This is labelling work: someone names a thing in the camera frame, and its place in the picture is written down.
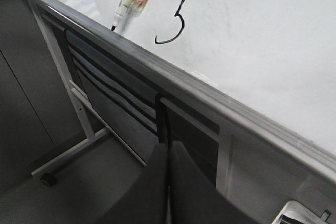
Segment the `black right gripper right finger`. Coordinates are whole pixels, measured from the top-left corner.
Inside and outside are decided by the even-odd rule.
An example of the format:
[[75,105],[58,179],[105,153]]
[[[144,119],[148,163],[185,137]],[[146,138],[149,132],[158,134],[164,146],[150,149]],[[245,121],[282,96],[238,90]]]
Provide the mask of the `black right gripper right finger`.
[[169,163],[172,223],[256,223],[216,190],[182,142],[171,146]]

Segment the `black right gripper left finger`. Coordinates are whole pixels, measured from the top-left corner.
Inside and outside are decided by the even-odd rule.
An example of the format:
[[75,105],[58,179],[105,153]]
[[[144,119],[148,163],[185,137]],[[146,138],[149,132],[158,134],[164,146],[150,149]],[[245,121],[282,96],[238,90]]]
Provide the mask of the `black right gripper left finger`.
[[95,223],[166,223],[167,170],[168,149],[159,143],[132,186]]

